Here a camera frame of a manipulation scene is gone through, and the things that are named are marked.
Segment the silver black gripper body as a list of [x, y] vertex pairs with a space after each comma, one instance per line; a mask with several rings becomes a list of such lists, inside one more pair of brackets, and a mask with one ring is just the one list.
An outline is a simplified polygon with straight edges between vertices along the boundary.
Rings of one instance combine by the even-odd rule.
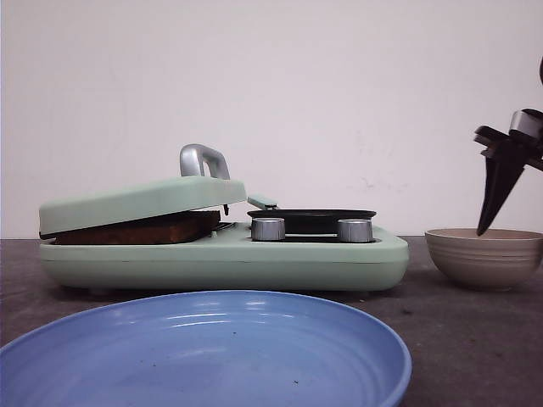
[[524, 167], [542, 169], [542, 112], [520, 109], [512, 114], [507, 133], [482, 125], [474, 141], [485, 146], [487, 159]]

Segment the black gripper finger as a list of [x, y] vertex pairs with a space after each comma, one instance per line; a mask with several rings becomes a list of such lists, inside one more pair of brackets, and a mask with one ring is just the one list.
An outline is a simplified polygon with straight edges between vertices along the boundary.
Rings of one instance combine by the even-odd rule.
[[480, 212], [477, 235], [489, 229], [523, 173], [523, 152], [514, 146], [487, 148], [485, 157], [484, 201]]

